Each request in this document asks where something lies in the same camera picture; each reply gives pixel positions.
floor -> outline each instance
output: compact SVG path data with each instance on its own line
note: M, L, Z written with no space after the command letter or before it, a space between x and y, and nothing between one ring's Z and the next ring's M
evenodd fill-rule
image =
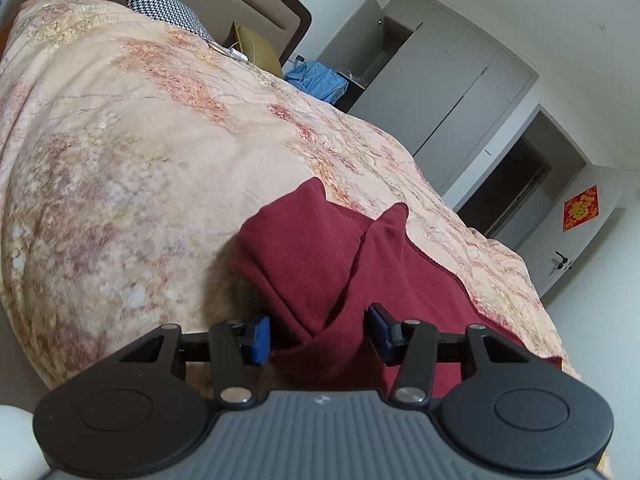
M0 404L32 412L47 387L31 367L0 307Z

gray ribbed panel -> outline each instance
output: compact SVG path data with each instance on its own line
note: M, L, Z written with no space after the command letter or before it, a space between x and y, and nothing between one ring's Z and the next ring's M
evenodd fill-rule
M323 396L329 402L321 402ZM451 450L429 417L376 392L272 392L220 416L182 462L145 480L506 480ZM565 477L597 480L584 470ZM47 480L78 480L53 472Z

floral bedspread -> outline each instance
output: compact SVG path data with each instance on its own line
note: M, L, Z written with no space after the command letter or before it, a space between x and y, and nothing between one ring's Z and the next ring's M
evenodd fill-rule
M409 237L476 308L572 372L520 257L467 229L393 137L180 28L28 2L0 62L0 142L0 300L49 386L161 323L255 310L234 234L312 176L372 218L407 203Z

red and gold decoration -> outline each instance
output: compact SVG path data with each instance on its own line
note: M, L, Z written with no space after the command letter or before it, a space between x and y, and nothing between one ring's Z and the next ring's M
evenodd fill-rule
M564 203L564 219L562 231L568 231L595 218L600 213L598 209L598 188L590 187L587 191L577 194Z

door handle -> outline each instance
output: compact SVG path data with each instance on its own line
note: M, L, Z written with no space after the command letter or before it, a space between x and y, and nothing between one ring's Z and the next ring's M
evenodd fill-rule
M564 267L564 264L569 261L569 258L564 256L564 254L560 254L558 251L555 251L555 253L562 258L562 261L556 267L557 270L560 270L560 269L562 269Z

